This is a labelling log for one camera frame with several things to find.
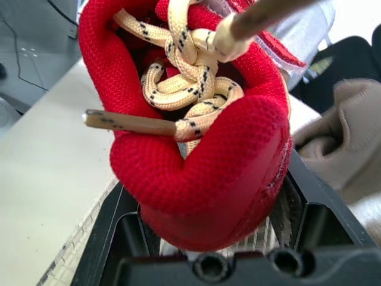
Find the shoelace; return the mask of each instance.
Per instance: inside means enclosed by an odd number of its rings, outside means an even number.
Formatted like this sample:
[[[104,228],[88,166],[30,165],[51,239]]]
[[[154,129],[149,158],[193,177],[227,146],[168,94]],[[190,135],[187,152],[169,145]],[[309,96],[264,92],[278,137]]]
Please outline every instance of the shoelace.
[[[242,88],[226,77],[216,77],[218,61],[227,62],[245,53],[251,43],[234,41],[230,25],[234,14],[218,25],[216,32],[188,29],[188,8],[202,0],[171,0],[168,6],[169,30],[135,19],[125,10],[114,16],[118,25],[131,34],[165,49],[180,74],[159,83],[164,62],[155,61],[141,78],[148,104],[161,110],[178,110],[195,104],[184,119],[176,122],[175,140],[186,142],[186,154],[198,145],[218,115],[244,96]],[[215,43],[223,46],[216,50]]]

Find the table surface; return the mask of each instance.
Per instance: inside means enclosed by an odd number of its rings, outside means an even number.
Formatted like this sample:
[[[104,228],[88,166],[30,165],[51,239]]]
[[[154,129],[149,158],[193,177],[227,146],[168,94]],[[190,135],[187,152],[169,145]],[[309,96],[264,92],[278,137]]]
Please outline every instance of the table surface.
[[[319,114],[291,97],[291,132]],[[102,108],[80,60],[0,141],[0,285],[34,286],[117,180],[111,132],[87,128]]]

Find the black plastic holder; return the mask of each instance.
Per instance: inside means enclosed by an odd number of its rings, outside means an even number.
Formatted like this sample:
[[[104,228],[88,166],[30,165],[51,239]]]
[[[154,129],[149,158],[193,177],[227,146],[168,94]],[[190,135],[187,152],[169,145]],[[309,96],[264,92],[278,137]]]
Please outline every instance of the black plastic holder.
[[[292,247],[225,258],[158,257],[158,238],[118,184],[105,199],[72,286],[378,285],[381,251],[337,193],[293,152],[283,189],[299,195]]]

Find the screw hole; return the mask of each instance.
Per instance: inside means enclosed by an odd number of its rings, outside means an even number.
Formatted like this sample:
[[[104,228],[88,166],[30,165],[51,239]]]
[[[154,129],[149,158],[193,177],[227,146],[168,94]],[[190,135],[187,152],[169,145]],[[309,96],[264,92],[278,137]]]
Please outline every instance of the screw hole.
[[[290,276],[301,276],[304,271],[300,256],[287,248],[278,248],[270,253],[269,258],[273,267]]]
[[[223,256],[217,253],[205,253],[196,259],[194,271],[204,281],[220,282],[229,274],[229,265]]]

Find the red shoe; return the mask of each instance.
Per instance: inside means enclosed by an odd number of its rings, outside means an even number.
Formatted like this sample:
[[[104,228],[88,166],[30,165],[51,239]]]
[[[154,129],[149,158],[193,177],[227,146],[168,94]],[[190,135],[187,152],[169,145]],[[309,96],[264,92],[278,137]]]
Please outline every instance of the red shoe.
[[[248,6],[245,0],[226,3],[236,11]],[[86,6],[80,47],[106,110],[163,118],[144,100],[139,81],[153,59],[165,58],[163,49],[118,29],[112,19],[124,8],[141,21],[166,27],[167,7],[168,0],[90,0]],[[205,5],[189,9],[191,30],[215,30],[220,20]],[[301,65],[269,34],[257,39],[278,60]],[[286,89],[259,44],[220,70],[243,86],[245,97],[219,115],[186,160],[176,142],[162,136],[115,132],[111,149],[111,166],[139,202],[143,220],[171,244],[193,251],[231,245],[263,221],[292,148]]]

